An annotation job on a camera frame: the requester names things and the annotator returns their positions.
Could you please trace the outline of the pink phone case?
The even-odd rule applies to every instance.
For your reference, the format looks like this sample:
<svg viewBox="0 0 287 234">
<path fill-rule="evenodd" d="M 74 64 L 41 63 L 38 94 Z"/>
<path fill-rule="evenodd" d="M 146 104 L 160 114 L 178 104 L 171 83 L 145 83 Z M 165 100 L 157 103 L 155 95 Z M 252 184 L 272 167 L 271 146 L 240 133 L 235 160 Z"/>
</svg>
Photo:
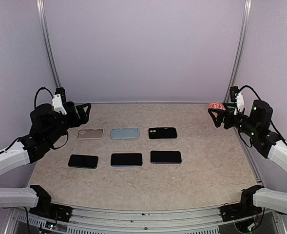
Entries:
<svg viewBox="0 0 287 234">
<path fill-rule="evenodd" d="M 78 140 L 96 140 L 103 138 L 104 130 L 102 128 L 97 129 L 81 129 L 77 133 Z"/>
</svg>

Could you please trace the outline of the purple phone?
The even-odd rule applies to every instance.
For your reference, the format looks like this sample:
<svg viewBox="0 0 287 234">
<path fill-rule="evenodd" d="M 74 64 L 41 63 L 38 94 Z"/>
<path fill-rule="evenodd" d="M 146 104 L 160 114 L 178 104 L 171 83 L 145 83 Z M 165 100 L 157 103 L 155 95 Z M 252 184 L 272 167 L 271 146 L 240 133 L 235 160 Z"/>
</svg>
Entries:
<svg viewBox="0 0 287 234">
<path fill-rule="evenodd" d="M 154 164 L 180 164 L 182 157 L 179 151 L 151 151 L 150 161 Z"/>
</svg>

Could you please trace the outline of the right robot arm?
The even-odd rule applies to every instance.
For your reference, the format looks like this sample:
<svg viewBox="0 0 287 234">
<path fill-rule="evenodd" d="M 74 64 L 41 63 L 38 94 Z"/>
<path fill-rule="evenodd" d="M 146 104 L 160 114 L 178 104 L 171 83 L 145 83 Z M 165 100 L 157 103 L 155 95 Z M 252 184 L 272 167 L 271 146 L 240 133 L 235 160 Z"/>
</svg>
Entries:
<svg viewBox="0 0 287 234">
<path fill-rule="evenodd" d="M 250 115 L 237 112 L 234 105 L 225 110 L 208 109 L 216 127 L 234 127 L 250 138 L 252 147 L 266 159 L 274 162 L 287 173 L 287 146 L 283 138 L 269 129 L 273 109 L 263 100 L 254 100 Z M 257 207 L 271 209 L 287 215 L 287 193 L 255 185 L 244 189 L 237 213 L 247 216 Z"/>
</svg>

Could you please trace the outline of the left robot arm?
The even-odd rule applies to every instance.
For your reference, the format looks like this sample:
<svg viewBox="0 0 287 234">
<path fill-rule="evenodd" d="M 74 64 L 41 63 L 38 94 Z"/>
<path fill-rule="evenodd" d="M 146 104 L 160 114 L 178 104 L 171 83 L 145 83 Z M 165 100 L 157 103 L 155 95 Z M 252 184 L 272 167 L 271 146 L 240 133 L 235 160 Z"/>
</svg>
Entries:
<svg viewBox="0 0 287 234">
<path fill-rule="evenodd" d="M 29 134 L 16 138 L 8 147 L 0 150 L 0 176 L 20 166 L 42 159 L 54 144 L 68 136 L 70 128 L 89 121 L 91 104 L 65 103 L 66 114 L 56 112 L 49 103 L 37 106 L 31 113 L 32 126 Z M 0 188 L 0 208 L 27 207 L 50 217 L 55 213 L 51 196 L 39 185 L 25 188 Z"/>
</svg>

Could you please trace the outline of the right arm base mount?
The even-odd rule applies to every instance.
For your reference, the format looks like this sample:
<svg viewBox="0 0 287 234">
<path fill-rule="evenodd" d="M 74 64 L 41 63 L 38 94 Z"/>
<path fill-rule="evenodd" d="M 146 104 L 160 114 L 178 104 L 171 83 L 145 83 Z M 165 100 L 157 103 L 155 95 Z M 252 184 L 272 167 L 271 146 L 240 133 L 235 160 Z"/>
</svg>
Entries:
<svg viewBox="0 0 287 234">
<path fill-rule="evenodd" d="M 264 188 L 262 185 L 254 185 L 250 188 L 243 189 L 240 202 L 234 204 L 224 204 L 220 208 L 223 222 L 237 220 L 252 215 L 260 214 L 263 209 L 253 204 L 253 195 Z"/>
</svg>

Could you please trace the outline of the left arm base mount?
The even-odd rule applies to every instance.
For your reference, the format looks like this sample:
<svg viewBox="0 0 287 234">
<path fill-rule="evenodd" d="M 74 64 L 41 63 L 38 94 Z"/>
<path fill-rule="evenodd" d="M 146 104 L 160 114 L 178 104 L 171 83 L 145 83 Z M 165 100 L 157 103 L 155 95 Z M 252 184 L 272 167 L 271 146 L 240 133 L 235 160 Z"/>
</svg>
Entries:
<svg viewBox="0 0 287 234">
<path fill-rule="evenodd" d="M 38 197 L 36 207 L 29 210 L 31 214 L 55 221 L 69 222 L 73 211 L 72 207 L 52 203 L 51 196 L 39 185 L 31 185 L 30 188 L 36 192 Z"/>
</svg>

